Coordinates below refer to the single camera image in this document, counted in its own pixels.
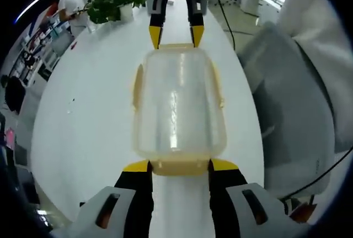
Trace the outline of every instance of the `white chair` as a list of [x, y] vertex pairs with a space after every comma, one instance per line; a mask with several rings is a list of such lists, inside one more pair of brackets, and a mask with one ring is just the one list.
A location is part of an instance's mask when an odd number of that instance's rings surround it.
[[[259, 117], [265, 189], [283, 197], [333, 164], [330, 100], [308, 57], [274, 24], [265, 24], [238, 55]], [[294, 197], [319, 194], [328, 182], [329, 174]]]

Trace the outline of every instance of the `green leaves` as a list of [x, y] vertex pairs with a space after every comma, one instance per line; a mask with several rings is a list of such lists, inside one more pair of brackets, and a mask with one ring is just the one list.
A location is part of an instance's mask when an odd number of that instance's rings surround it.
[[88, 0], [86, 8], [92, 22], [103, 24], [108, 21], [121, 19], [121, 6], [132, 4], [133, 7], [140, 7], [146, 0]]

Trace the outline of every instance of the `black cable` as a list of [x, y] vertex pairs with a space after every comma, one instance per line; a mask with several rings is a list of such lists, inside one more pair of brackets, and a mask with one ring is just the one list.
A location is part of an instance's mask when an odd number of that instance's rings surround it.
[[235, 39], [234, 39], [234, 35], [233, 35], [233, 32], [232, 32], [231, 26], [229, 25], [228, 19], [227, 19], [226, 14], [225, 14], [225, 12], [224, 12], [224, 10], [223, 10], [223, 6], [222, 6], [222, 3], [221, 3], [221, 0], [218, 0], [218, 3], [220, 4], [221, 11], [222, 11], [222, 13], [223, 13], [224, 19], [226, 20], [228, 29], [229, 29], [229, 31], [231, 32], [231, 36], [232, 36], [232, 40], [233, 40], [233, 50], [235, 51], [235, 50], [236, 50], [236, 41], [235, 41]]
[[294, 192], [292, 192], [292, 193], [286, 195], [285, 197], [281, 198], [280, 201], [283, 202], [283, 201], [285, 201], [285, 200], [291, 198], [293, 195], [298, 194], [299, 192], [302, 192], [303, 190], [307, 189], [308, 187], [311, 187], [313, 184], [315, 184], [316, 182], [318, 182], [319, 180], [321, 180], [326, 174], [328, 174], [329, 172], [331, 172], [332, 169], [335, 168], [341, 161], [343, 161], [343, 159], [344, 159], [345, 157], [347, 157], [347, 155], [348, 155], [352, 150], [353, 150], [353, 145], [352, 145], [351, 149], [350, 149], [348, 152], [346, 152], [346, 154], [345, 154], [341, 159], [339, 159], [334, 165], [331, 166], [330, 169], [328, 169], [326, 172], [324, 172], [321, 176], [319, 176], [319, 177], [316, 178], [313, 182], [307, 184], [306, 186], [304, 186], [304, 187], [302, 187], [302, 188], [300, 188], [300, 189], [298, 189], [298, 190], [296, 190], [296, 191], [294, 191]]

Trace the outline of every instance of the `potted plant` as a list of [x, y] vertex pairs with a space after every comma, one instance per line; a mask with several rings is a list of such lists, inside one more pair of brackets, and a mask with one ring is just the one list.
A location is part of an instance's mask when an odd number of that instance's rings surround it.
[[133, 18], [132, 7], [145, 4], [146, 0], [89, 0], [87, 13], [93, 23], [129, 21]]

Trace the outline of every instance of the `white table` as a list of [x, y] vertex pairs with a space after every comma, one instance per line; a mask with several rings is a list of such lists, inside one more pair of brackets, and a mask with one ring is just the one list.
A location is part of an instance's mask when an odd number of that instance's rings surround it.
[[[146, 9], [132, 23], [94, 34], [85, 30], [62, 56], [40, 102], [31, 163], [36, 181], [70, 220], [123, 167], [140, 160], [132, 149], [132, 84], [137, 67], [153, 50]], [[220, 158], [236, 163], [248, 182], [263, 186], [264, 161], [259, 122], [239, 60], [208, 12], [200, 47], [216, 64], [225, 98], [228, 142]], [[162, 44], [190, 43], [184, 0], [168, 6]], [[207, 177], [154, 176], [151, 237], [212, 237]]]

